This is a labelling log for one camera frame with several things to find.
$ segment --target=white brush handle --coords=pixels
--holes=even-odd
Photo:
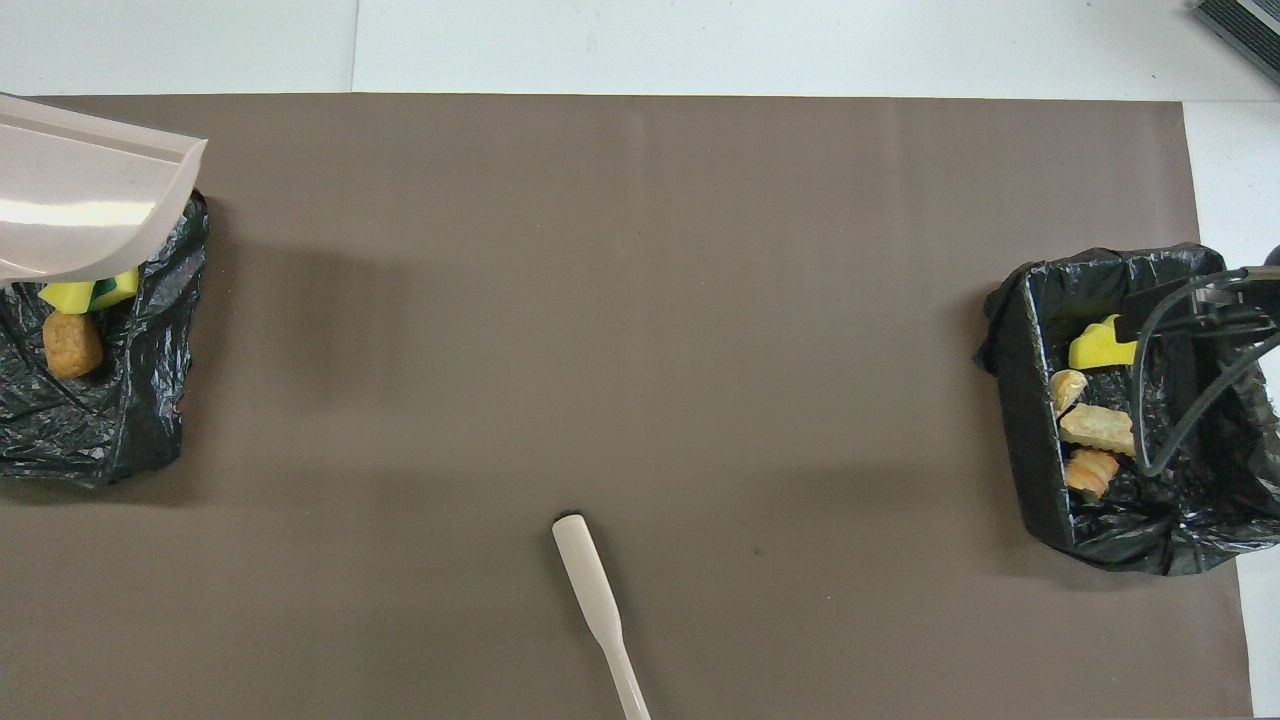
[[[627,648],[622,644],[622,616],[618,615],[618,603],[613,600],[609,578],[604,574],[604,565],[600,564],[600,555],[595,551],[591,532],[586,529],[586,520],[581,515],[561,518],[552,525],[552,534],[561,551],[561,560],[564,561],[568,582],[573,585],[573,594],[582,607],[586,626],[591,629],[595,642],[600,643],[604,657],[609,661],[609,673],[613,674],[613,684],[618,688],[622,711],[627,720],[649,720],[649,708],[644,705],[635,670],[631,669],[631,659],[627,657]]]

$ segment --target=yellow object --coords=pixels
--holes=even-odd
[[[1101,323],[1084,328],[1080,337],[1071,341],[1066,364],[1076,370],[1106,368],[1107,365],[1133,365],[1138,352],[1137,342],[1116,342],[1116,318],[1111,315]]]
[[[88,311],[93,300],[93,283],[49,283],[40,291],[40,299],[64,315],[79,315]]]
[[[111,305],[128,300],[138,293],[138,269],[120,273],[114,278],[97,281],[93,286],[93,300],[90,301],[90,310],[106,310]]]

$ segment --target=white tile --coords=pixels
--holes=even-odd
[[[0,91],[348,91],[356,1],[4,0]]]
[[[1261,264],[1280,245],[1280,102],[1188,102],[1184,111],[1201,241],[1230,266]],[[1272,400],[1277,352],[1262,359]],[[1242,556],[1236,569],[1253,712],[1280,716],[1280,548]]]
[[[1183,0],[362,0],[357,91],[1275,100]]]

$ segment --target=food item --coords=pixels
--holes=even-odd
[[[1057,415],[1066,413],[1068,407],[1075,405],[1089,384],[1089,378],[1079,370],[1059,370],[1048,379],[1048,389],[1053,395],[1053,411]]]
[[[90,310],[106,310],[111,305],[128,300],[138,293],[138,269],[120,273],[114,278],[97,281],[93,284],[93,299],[88,304]]]
[[[76,315],[87,313],[90,301],[93,299],[92,282],[83,283],[49,283],[40,291],[40,299],[54,306],[54,310]]]
[[[1097,501],[1107,493],[1119,469],[1120,462],[1111,455],[1082,447],[1071,452],[1066,464],[1066,487],[1080,491],[1091,502]]]
[[[1084,328],[1080,337],[1071,341],[1066,364],[1076,370],[1106,368],[1108,365],[1133,365],[1138,354],[1138,343],[1116,342],[1116,318],[1111,315],[1101,323]]]
[[[1065,442],[1133,457],[1133,420],[1126,413],[1082,402],[1062,415],[1059,427]]]
[[[102,364],[102,341],[93,320],[54,310],[45,319],[45,363],[60,380],[78,378]]]

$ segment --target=brown paper sheet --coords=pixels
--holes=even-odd
[[[1171,104],[164,96],[210,137],[184,456],[0,487],[12,717],[1249,714],[1234,565],[1021,529],[1012,268],[1197,240]]]

